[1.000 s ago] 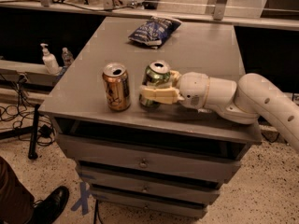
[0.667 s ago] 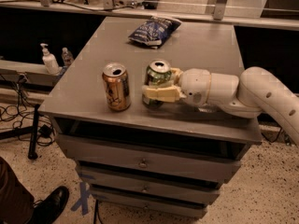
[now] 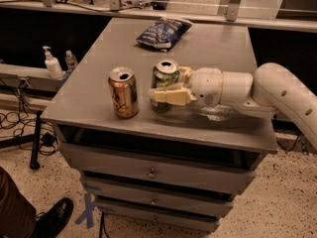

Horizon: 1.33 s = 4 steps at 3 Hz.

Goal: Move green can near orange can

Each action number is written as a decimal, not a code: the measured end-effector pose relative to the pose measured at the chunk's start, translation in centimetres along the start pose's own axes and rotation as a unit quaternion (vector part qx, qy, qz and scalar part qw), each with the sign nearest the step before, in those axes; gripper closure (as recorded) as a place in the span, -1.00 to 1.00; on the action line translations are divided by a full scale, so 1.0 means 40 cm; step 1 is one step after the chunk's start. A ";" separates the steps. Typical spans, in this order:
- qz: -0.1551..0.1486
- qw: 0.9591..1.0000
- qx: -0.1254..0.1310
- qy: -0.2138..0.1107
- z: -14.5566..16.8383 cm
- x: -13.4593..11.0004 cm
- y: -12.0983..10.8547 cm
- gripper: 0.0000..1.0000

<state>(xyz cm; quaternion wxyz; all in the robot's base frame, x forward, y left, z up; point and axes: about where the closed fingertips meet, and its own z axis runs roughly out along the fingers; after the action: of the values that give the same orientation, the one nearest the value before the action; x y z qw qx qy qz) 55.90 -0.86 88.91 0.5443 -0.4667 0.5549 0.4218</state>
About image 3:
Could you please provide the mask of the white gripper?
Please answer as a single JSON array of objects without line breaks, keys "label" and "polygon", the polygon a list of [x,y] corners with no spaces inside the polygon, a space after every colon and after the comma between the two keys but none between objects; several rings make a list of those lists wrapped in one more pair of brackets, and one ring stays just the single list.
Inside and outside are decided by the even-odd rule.
[{"label": "white gripper", "polygon": [[220,69],[203,67],[194,71],[189,66],[180,66],[178,71],[178,81],[189,82],[191,91],[184,87],[173,90],[151,88],[148,91],[149,98],[156,102],[179,106],[192,101],[201,107],[215,107],[219,103],[223,83],[223,72]]}]

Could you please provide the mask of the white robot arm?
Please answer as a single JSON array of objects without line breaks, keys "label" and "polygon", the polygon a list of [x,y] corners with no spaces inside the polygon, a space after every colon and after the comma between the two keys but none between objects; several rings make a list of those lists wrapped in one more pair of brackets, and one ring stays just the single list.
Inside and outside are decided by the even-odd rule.
[{"label": "white robot arm", "polygon": [[178,106],[224,105],[259,118],[282,113],[317,148],[317,96],[291,71],[274,62],[261,65],[254,73],[183,66],[177,83],[152,88],[148,96]]}]

